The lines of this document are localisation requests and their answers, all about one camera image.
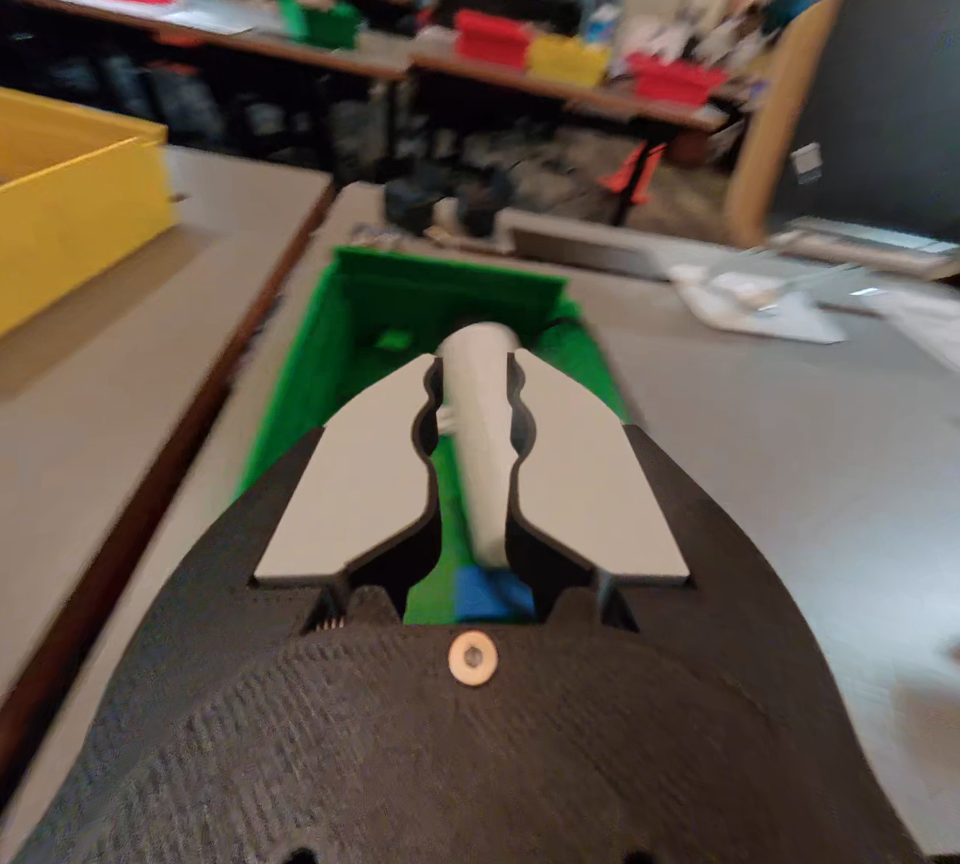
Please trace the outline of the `grey flat box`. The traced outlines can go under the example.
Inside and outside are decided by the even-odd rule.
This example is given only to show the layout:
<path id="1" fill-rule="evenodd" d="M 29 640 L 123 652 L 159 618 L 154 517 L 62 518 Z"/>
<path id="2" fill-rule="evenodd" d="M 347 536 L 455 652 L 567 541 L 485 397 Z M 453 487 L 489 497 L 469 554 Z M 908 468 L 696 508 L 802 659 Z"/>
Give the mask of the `grey flat box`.
<path id="1" fill-rule="evenodd" d="M 512 257 L 518 260 L 646 282 L 669 282 L 653 249 L 630 236 L 610 234 L 606 225 L 513 209 L 499 212 L 496 222 Z"/>

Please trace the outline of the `grey desk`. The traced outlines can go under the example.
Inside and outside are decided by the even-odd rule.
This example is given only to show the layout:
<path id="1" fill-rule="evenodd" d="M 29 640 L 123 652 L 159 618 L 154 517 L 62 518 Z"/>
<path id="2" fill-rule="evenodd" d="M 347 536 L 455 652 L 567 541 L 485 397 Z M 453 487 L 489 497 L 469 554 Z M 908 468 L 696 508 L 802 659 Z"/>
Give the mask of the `grey desk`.
<path id="1" fill-rule="evenodd" d="M 174 225 L 2 339 L 2 810 L 63 690 L 56 622 L 201 421 L 334 192 L 329 173 L 169 148 Z"/>
<path id="2" fill-rule="evenodd" d="M 26 781 L 2 819 L 2 862 L 51 803 L 126 642 L 175 564 L 230 503 L 243 458 L 332 247 L 380 217 L 372 185 L 336 200 L 153 535 Z M 813 270 L 718 246 L 510 212 L 563 234 L 674 263 L 776 276 Z M 666 282 L 415 244 L 417 255 L 559 276 L 630 409 L 749 535 L 814 632 L 873 773 L 924 853 L 958 854 L 958 374 L 867 311 L 881 282 L 822 292 L 834 345 L 702 326 Z"/>

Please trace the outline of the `small yellow plastic bin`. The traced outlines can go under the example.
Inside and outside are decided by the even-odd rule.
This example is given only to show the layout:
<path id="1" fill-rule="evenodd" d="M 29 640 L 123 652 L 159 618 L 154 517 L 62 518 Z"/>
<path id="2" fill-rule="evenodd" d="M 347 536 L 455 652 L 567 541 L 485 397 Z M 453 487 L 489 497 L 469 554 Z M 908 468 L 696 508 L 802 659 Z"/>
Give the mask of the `small yellow plastic bin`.
<path id="1" fill-rule="evenodd" d="M 610 57 L 608 44 L 544 33 L 528 46 L 525 72 L 532 78 L 594 89 L 604 82 Z"/>

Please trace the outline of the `white plastic tube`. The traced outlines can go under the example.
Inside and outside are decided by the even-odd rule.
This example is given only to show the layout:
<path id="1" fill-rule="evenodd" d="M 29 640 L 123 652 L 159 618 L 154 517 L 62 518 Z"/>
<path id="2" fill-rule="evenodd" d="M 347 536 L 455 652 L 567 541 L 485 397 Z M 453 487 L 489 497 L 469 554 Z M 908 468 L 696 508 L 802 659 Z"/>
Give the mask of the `white plastic tube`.
<path id="1" fill-rule="evenodd" d="M 471 552 L 493 570 L 508 567 L 510 476 L 518 458 L 510 437 L 508 358 L 519 347 L 512 329 L 484 321 L 447 336 L 437 351 Z"/>

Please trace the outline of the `wooden door frame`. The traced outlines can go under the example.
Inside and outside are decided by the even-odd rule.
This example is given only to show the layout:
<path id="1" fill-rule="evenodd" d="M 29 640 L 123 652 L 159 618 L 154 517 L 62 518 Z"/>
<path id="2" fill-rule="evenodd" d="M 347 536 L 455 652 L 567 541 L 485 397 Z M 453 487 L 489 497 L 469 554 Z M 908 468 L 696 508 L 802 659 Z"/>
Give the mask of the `wooden door frame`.
<path id="1" fill-rule="evenodd" d="M 750 118 L 726 188 L 725 240 L 746 249 L 766 242 L 766 218 L 824 48 L 844 0 L 810 6 L 783 32 L 759 110 Z"/>

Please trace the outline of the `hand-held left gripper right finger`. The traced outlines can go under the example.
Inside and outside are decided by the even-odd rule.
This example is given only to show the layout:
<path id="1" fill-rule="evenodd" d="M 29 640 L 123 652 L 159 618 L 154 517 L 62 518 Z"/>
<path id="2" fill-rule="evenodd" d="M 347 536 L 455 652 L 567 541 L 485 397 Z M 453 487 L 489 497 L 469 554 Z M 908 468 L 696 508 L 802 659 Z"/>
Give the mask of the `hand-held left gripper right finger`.
<path id="1" fill-rule="evenodd" d="M 508 360 L 511 440 L 506 556 L 535 610 L 587 588 L 682 586 L 690 569 L 632 442 L 638 427 L 521 348 Z"/>

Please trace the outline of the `white plastic bag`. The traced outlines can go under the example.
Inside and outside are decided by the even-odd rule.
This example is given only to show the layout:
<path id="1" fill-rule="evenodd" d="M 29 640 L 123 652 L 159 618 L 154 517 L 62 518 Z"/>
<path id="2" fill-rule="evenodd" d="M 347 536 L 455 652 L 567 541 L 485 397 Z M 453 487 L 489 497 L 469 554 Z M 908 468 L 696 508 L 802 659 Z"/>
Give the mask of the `white plastic bag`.
<path id="1" fill-rule="evenodd" d="M 674 265 L 666 276 L 680 301 L 705 327 L 752 337 L 832 345 L 847 334 L 795 283 L 734 270 Z"/>

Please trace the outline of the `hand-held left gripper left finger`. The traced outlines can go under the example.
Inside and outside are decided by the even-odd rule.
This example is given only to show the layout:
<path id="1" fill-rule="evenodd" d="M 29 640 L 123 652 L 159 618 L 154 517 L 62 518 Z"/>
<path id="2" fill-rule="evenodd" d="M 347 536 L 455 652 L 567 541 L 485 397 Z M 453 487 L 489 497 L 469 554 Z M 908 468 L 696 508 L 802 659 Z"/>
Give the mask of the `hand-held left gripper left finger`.
<path id="1" fill-rule="evenodd" d="M 326 584 L 343 604 L 375 585 L 407 606 L 442 549 L 431 462 L 442 385 L 442 363 L 427 353 L 330 417 L 253 572 L 258 584 Z"/>

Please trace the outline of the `blue plastic piece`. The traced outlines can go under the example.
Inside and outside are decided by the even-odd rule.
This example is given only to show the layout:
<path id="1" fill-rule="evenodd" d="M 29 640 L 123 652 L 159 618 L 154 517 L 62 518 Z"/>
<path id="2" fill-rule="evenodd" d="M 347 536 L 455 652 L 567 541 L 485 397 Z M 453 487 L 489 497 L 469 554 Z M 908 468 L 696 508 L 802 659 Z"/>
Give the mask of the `blue plastic piece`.
<path id="1" fill-rule="evenodd" d="M 460 567 L 453 578 L 455 623 L 528 623 L 537 618 L 531 589 L 509 569 Z"/>

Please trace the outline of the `brown-edged background table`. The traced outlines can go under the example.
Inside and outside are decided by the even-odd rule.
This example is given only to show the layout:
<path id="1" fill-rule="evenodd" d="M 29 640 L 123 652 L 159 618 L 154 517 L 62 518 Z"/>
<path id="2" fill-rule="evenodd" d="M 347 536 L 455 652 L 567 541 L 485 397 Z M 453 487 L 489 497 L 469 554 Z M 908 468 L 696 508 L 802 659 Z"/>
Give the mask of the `brown-edged background table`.
<path id="1" fill-rule="evenodd" d="M 285 36 L 270 14 L 229 0 L 183 0 L 173 6 L 111 0 L 18 1 L 36 9 L 142 31 L 191 50 L 208 45 L 390 83 L 406 78 L 415 45 L 412 38 L 362 30 L 355 49 L 324 50 Z"/>
<path id="2" fill-rule="evenodd" d="M 408 55 L 408 72 L 431 72 L 452 78 L 469 79 L 490 87 L 560 101 L 575 113 L 601 116 L 627 123 L 645 121 L 708 134 L 718 130 L 726 118 L 711 106 L 690 107 L 638 97 L 625 88 L 585 88 L 573 83 L 533 77 L 516 68 L 476 61 L 455 52 L 441 52 L 415 45 Z"/>

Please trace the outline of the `large yellow plastic bin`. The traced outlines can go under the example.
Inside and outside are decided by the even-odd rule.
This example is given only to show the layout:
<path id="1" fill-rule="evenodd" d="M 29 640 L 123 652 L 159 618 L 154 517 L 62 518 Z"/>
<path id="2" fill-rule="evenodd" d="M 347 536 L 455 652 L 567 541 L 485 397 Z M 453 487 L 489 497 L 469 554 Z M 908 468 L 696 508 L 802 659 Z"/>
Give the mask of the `large yellow plastic bin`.
<path id="1" fill-rule="evenodd" d="M 167 127 L 1 91 L 1 335 L 174 227 Z"/>

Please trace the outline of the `small green plastic bin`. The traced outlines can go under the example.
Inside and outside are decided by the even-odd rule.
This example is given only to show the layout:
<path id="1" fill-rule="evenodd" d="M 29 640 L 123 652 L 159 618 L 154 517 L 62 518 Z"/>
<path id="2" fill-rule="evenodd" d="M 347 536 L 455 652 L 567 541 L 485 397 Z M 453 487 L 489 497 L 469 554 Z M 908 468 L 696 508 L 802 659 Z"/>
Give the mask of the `small green plastic bin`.
<path id="1" fill-rule="evenodd" d="M 325 51 L 356 50 L 365 18 L 354 6 L 338 2 L 330 10 L 303 6 L 298 0 L 275 0 L 286 36 Z"/>

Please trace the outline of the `orange chair legs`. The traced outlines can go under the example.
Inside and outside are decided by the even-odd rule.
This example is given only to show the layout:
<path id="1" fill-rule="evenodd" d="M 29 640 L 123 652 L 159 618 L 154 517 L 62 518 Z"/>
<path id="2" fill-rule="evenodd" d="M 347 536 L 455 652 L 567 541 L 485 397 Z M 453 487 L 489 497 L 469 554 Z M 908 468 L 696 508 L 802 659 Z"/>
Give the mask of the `orange chair legs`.
<path id="1" fill-rule="evenodd" d="M 596 183 L 612 195 L 622 195 L 630 180 L 633 179 L 637 165 L 642 162 L 643 168 L 634 183 L 630 202 L 634 206 L 643 206 L 650 199 L 650 184 L 663 159 L 665 150 L 666 145 L 664 144 L 655 145 L 651 148 L 645 141 L 642 141 L 639 146 L 630 152 L 616 171 L 598 177 Z"/>

